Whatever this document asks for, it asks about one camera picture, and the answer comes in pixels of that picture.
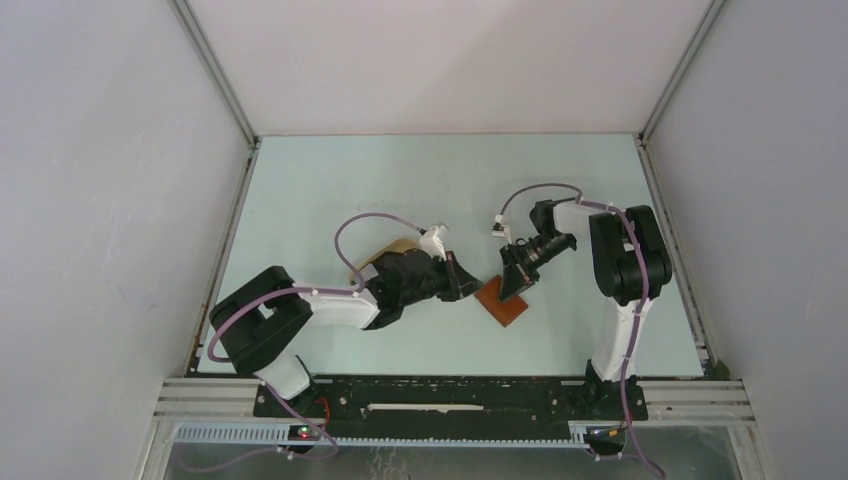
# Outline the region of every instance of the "brown square object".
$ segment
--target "brown square object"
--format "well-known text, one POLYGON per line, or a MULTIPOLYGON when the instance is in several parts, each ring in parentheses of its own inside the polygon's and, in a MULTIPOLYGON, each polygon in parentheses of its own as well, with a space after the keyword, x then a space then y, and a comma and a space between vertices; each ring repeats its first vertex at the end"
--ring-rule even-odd
POLYGON ((524 301, 521 296, 516 295, 506 302, 501 303, 498 301, 498 293, 501 289, 501 276, 497 275, 492 278, 480 290, 477 290, 477 293, 474 294, 477 297, 477 301, 480 302, 489 313, 495 317, 495 320, 498 321, 504 328, 508 327, 519 315, 524 313, 524 310, 527 310, 527 302, 524 301))

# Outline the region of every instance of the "light blue table surface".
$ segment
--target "light blue table surface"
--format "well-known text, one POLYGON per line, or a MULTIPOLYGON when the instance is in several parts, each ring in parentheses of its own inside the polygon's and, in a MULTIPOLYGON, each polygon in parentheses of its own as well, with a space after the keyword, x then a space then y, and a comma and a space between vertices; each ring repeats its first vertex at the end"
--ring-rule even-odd
MULTIPOLYGON (((501 270, 503 240, 490 234, 494 216, 518 188, 560 181, 591 200, 651 204, 633 139, 624 134, 266 137, 257 162, 219 300, 270 265, 284 266, 300 283, 346 285, 349 271, 335 255, 333 234, 361 212, 394 213, 425 227, 446 223, 446 247, 487 281, 501 270)), ((528 219, 534 202, 566 196, 556 188, 519 196, 506 214, 513 235, 536 234, 528 219)), ((415 234, 390 220, 365 219, 341 244, 358 263, 401 236, 415 234)), ((530 308, 509 328, 474 298, 431 299, 381 330, 306 327, 289 348, 313 373, 582 375, 606 301, 588 242, 539 272, 541 281, 523 294, 530 308)), ((702 375, 674 280, 647 317, 636 367, 640 375, 702 375)), ((198 370, 232 367, 204 355, 198 370)))

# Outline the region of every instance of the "white wall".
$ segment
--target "white wall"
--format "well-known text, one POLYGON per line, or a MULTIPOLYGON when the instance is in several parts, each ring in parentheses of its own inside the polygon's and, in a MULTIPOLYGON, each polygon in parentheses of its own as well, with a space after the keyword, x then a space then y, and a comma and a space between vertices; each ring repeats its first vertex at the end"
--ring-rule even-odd
POLYGON ((848 2, 731 2, 652 141, 780 478, 842 478, 848 2))
POLYGON ((191 2, 260 134, 635 132, 709 0, 191 2))
POLYGON ((0 477, 129 478, 246 144, 164 0, 0 4, 0 477))

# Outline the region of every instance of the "white panel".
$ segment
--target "white panel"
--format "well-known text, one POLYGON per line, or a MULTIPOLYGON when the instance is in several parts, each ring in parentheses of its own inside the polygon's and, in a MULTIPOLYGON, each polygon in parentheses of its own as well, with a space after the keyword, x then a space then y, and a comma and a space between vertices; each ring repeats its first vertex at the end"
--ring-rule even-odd
POLYGON ((260 134, 637 131, 709 0, 192 2, 260 134))
POLYGON ((779 478, 844 478, 848 2, 730 2, 653 138, 779 478))
POLYGON ((164 0, 0 2, 0 477, 129 478, 246 145, 164 0))
MULTIPOLYGON (((445 222, 446 248, 487 281, 503 268, 504 242, 491 236, 494 215, 512 192, 545 181, 571 181, 587 198, 620 206, 651 202, 630 135, 266 137, 219 299, 271 265, 297 282, 345 285, 350 272, 335 255, 333 234, 368 211, 424 226, 445 222)), ((515 237, 535 235, 528 215, 536 201, 570 195, 545 189, 517 197, 505 216, 515 237)), ((410 234, 416 232, 385 219, 363 219, 345 230, 341 246, 359 263, 410 234)), ((474 298, 434 298, 375 331, 306 327, 289 351, 313 373, 583 375, 607 320, 589 242, 578 240, 576 252, 563 252, 539 273, 541 281, 522 294, 530 308, 506 329, 474 298)), ((641 375, 701 375, 675 281, 651 308, 636 359, 641 375)), ((200 371, 232 366, 204 355, 200 371)))

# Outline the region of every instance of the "metal frame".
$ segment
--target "metal frame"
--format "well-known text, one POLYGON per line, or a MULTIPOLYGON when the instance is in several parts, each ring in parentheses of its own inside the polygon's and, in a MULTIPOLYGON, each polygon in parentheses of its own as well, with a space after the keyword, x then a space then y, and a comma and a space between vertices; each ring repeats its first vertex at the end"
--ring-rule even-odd
MULTIPOLYGON (((668 84, 658 99, 643 131, 634 135, 634 141, 639 158, 645 172, 654 205, 660 212, 658 215, 660 227, 666 242, 670 246, 676 278, 692 329, 695 345, 705 370, 717 357, 715 336, 709 323, 702 318, 696 295, 691 287, 689 275, 685 268, 683 255, 675 238, 672 215, 669 212, 651 160, 648 140, 659 124, 669 102, 677 92, 698 53, 701 45, 713 28, 716 20, 729 0, 713 0, 707 8, 696 32, 686 47, 680 62, 669 79, 668 84)), ((228 231, 223 239, 220 255, 215 263, 214 271, 208 287, 207 303, 200 316, 198 327, 198 342, 204 338, 208 322, 205 315, 208 305, 217 296, 235 235, 236 226, 244 207, 247 195, 247 185, 250 182, 258 153, 259 138, 250 126, 247 116, 238 102, 232 86, 224 74, 212 48, 209 46, 203 30, 192 11, 189 0, 170 0, 177 17, 184 25, 186 32, 200 55, 210 79, 220 91, 232 115, 239 125, 245 138, 251 145, 252 151, 244 176, 241 178, 238 196, 233 207, 228 231)), ((189 354, 190 360, 196 358, 197 349, 189 354)), ((285 418, 255 418, 253 417, 254 401, 258 380, 225 378, 170 378, 164 382, 159 401, 151 420, 150 428, 139 457, 134 479, 160 480, 165 477, 168 459, 174 443, 182 441, 206 441, 218 443, 251 443, 279 444, 280 432, 286 432, 288 425, 295 423, 285 418), (238 432, 265 432, 255 438, 245 440, 238 432)), ((711 381, 711 380, 642 380, 639 383, 644 389, 648 406, 649 418, 638 422, 640 427, 725 427, 731 439, 733 451, 743 480, 771 480, 768 455, 760 439, 754 413, 748 402, 744 385, 741 381, 711 381)), ((440 442, 432 440, 427 445, 444 446, 532 446, 536 448, 581 448, 581 432, 594 426, 614 425, 616 422, 569 422, 569 427, 576 437, 570 442, 533 442, 528 445, 520 441, 503 442, 440 442)), ((420 441, 404 439, 341 439, 342 445, 382 446, 410 445, 425 446, 420 441)))

